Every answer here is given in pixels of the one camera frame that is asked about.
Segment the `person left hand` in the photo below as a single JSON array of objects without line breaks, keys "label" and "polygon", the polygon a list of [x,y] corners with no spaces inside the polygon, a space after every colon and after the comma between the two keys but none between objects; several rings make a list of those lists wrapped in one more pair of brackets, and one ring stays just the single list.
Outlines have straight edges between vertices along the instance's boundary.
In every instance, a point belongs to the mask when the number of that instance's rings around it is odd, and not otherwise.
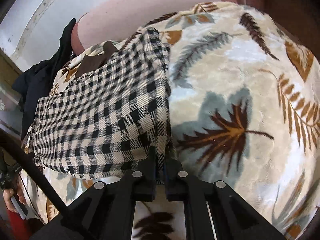
[{"label": "person left hand", "polygon": [[13,203],[11,201],[12,197],[14,196],[14,193],[17,194],[18,201],[20,203],[22,203],[23,205],[25,205],[26,200],[25,200],[25,197],[23,194],[23,190],[21,188],[21,180],[20,179],[18,179],[18,181],[16,181],[15,189],[4,189],[3,190],[3,199],[4,199],[4,202],[5,202],[7,209],[10,212],[18,213],[18,211],[16,210],[15,206],[13,205]]}]

